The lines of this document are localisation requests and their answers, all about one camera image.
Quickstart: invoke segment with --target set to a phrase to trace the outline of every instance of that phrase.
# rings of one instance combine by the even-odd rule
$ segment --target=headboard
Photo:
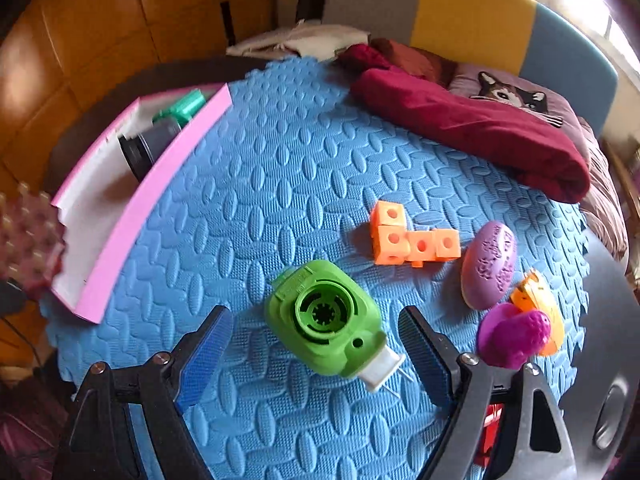
[[[519,75],[563,95],[596,135],[616,92],[604,54],[535,0],[325,0],[322,20]]]

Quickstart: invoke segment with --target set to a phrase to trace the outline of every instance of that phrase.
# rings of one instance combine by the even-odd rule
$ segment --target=l-shaped orange toy
[[[378,200],[369,216],[376,265],[447,262],[460,257],[460,234],[455,229],[408,231],[404,206]]]

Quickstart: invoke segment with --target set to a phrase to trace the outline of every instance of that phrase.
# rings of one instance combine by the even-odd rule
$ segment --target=pink tray
[[[76,316],[100,323],[111,290],[142,225],[175,173],[202,137],[231,106],[226,85],[200,86],[204,108],[138,184],[118,137],[133,137],[151,117],[190,89],[136,99],[100,134],[66,178],[52,203],[66,226],[63,270],[51,290]]]

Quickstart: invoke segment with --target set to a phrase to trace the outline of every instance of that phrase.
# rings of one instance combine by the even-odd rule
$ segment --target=cat ear
[[[478,72],[478,79],[481,84],[487,83],[489,85],[495,85],[498,82],[498,80],[494,76],[488,74],[487,72]]]

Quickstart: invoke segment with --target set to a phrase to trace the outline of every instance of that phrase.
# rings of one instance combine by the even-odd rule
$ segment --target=red blanket
[[[367,66],[362,61],[360,69]],[[384,70],[385,64],[377,59],[368,66],[382,70],[366,70],[351,93],[383,119],[511,168],[518,182],[558,202],[580,202],[589,190],[584,159],[567,136],[544,121],[506,104],[450,94],[396,67]]]

